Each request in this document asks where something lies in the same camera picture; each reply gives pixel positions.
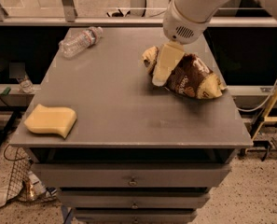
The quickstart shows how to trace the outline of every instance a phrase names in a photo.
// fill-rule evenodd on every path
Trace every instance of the floor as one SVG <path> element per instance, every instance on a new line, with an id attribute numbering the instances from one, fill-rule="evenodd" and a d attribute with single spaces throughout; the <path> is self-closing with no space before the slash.
<path id="1" fill-rule="evenodd" d="M 264 127 L 257 140 L 277 142 L 277 127 Z M 10 136 L 0 149 L 0 187 L 8 185 L 13 161 L 4 158 Z M 211 199 L 200 210 L 192 224 L 277 224 L 277 151 L 274 149 L 265 161 L 262 149 L 247 152 L 231 162 L 232 171 L 219 187 L 210 191 Z M 16 148 L 9 147 L 6 156 L 15 158 Z M 22 203 L 13 199 L 0 208 L 0 224 L 63 223 L 62 204 Z M 81 224 L 72 219 L 72 224 Z"/>

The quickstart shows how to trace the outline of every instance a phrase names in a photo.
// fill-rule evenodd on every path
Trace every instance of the brown snack bag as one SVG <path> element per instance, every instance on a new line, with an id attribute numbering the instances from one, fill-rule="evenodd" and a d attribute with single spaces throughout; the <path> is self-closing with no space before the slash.
<path id="1" fill-rule="evenodd" d="M 152 76 L 159 49 L 152 47 L 143 53 L 147 73 Z M 165 88 L 196 99 L 213 99 L 226 87 L 197 55 L 186 54 L 168 77 Z"/>

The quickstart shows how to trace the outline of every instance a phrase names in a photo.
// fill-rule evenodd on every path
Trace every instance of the table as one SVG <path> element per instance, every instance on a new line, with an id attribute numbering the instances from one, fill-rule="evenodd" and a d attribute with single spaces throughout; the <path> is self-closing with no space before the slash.
<path id="1" fill-rule="evenodd" d="M 141 55 L 166 41 L 162 28 L 110 27 L 73 59 L 57 53 L 23 119 L 37 104 L 67 106 L 73 129 L 64 140 L 22 122 L 10 141 L 81 221 L 187 223 L 252 145 L 228 91 L 194 100 L 153 87 Z M 203 36 L 185 50 L 220 75 Z"/>

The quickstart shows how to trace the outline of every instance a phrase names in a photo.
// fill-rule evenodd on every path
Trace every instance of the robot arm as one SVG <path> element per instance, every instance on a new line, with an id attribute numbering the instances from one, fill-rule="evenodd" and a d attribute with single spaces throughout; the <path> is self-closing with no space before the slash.
<path id="1" fill-rule="evenodd" d="M 163 20 L 164 34 L 181 44 L 194 42 L 216 11 L 229 0 L 172 0 Z M 277 0 L 257 0 L 277 19 Z"/>

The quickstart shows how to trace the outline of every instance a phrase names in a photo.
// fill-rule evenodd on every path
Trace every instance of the sponge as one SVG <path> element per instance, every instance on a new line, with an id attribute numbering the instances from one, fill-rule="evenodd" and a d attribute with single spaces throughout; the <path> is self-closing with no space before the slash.
<path id="1" fill-rule="evenodd" d="M 56 133 L 66 138 L 76 121 L 76 112 L 67 107 L 37 105 L 24 121 L 32 133 Z"/>

